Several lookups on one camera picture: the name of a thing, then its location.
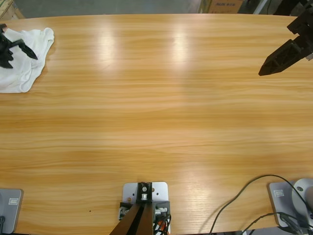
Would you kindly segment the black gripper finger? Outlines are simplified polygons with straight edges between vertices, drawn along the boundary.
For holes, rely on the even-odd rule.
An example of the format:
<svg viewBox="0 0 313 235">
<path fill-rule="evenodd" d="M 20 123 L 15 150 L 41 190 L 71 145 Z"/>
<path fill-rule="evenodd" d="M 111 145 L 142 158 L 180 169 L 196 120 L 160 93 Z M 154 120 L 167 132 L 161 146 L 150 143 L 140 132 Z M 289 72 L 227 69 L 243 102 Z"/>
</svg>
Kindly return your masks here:
<svg viewBox="0 0 313 235">
<path fill-rule="evenodd" d="M 266 58 L 258 74 L 265 76 L 284 71 L 304 58 L 302 50 L 293 40 L 286 41 Z"/>
<path fill-rule="evenodd" d="M 35 54 L 35 52 L 29 48 L 25 43 L 22 43 L 19 45 L 19 48 L 29 57 L 29 58 L 32 58 L 32 59 L 35 59 L 37 60 L 38 57 L 37 55 Z"/>
</svg>

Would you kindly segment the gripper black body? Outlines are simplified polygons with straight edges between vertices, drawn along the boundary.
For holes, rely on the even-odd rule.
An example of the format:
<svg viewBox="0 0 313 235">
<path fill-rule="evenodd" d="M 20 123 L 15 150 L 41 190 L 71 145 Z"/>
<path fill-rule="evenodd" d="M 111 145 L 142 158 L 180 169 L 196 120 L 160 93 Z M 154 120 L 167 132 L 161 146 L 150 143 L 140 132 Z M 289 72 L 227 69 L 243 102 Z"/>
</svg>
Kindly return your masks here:
<svg viewBox="0 0 313 235">
<path fill-rule="evenodd" d="M 10 48 L 20 46 L 24 43 L 22 39 L 17 41 L 10 41 L 4 35 L 4 32 L 0 34 L 0 66 L 5 69 L 12 69 L 12 65 L 9 63 L 13 61 L 13 53 Z"/>
<path fill-rule="evenodd" d="M 310 7 L 293 20 L 287 29 L 298 36 L 293 40 L 302 58 L 313 59 L 313 8 Z"/>
</svg>

